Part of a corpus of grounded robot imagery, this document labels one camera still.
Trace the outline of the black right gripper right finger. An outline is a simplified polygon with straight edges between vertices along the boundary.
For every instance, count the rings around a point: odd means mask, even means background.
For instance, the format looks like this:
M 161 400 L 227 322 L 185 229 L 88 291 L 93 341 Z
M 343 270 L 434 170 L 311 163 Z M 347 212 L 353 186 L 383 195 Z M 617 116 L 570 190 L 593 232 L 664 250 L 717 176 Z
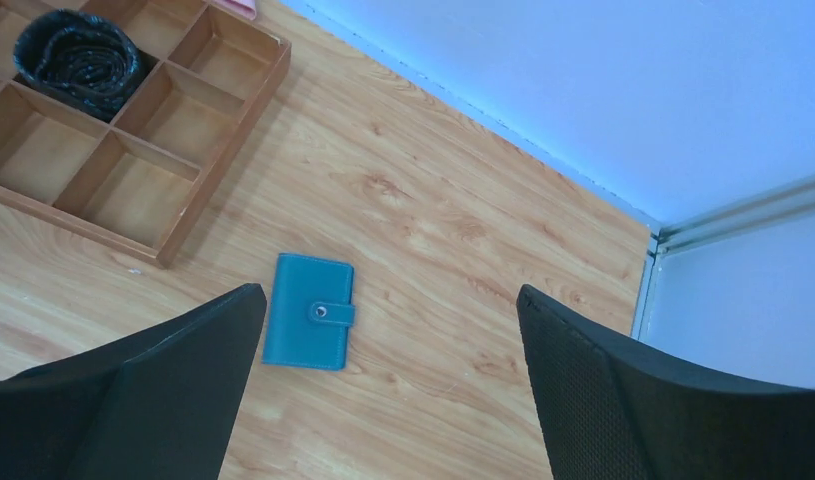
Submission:
M 694 364 L 523 285 L 517 314 L 557 479 L 815 479 L 815 389 Z

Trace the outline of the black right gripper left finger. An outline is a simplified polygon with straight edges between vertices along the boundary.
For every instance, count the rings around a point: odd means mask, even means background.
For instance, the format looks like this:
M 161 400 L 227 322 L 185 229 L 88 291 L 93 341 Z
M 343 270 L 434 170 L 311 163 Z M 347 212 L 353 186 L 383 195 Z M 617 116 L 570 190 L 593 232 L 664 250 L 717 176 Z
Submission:
M 0 380 L 0 479 L 215 479 L 267 301 L 242 285 Z

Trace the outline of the teal leather card holder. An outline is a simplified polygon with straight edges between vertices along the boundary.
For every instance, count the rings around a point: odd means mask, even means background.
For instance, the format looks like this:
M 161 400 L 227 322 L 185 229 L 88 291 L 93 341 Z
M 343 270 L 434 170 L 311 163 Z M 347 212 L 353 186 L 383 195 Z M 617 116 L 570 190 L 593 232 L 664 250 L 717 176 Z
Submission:
M 262 361 L 326 371 L 344 369 L 356 316 L 353 282 L 354 267 L 348 263 L 279 254 Z

